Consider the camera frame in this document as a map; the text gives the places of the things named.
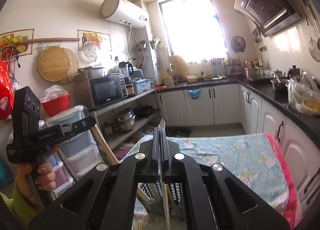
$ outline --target window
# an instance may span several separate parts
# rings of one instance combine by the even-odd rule
[[[171,55],[187,63],[224,58],[227,45],[211,0],[168,0],[160,4]]]

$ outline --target blue bowl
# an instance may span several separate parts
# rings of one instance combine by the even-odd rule
[[[190,96],[192,99],[197,99],[200,94],[200,88],[199,89],[194,89],[194,90],[188,90]]]

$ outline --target microwave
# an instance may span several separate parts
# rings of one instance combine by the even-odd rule
[[[127,97],[123,74],[89,78],[76,84],[74,93],[77,103],[84,105],[88,110],[96,110]]]

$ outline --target water heater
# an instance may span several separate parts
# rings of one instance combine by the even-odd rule
[[[149,21],[149,14],[128,0],[104,0],[99,16],[120,24],[131,23],[133,28],[142,28]]]

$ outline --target floral blanket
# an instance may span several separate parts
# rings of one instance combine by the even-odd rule
[[[152,139],[146,135],[124,157],[137,153],[142,142]],[[230,137],[177,138],[180,151],[198,163],[220,163],[251,188],[265,202],[284,215],[291,229],[299,206],[297,193],[289,170],[276,141],[268,134]]]

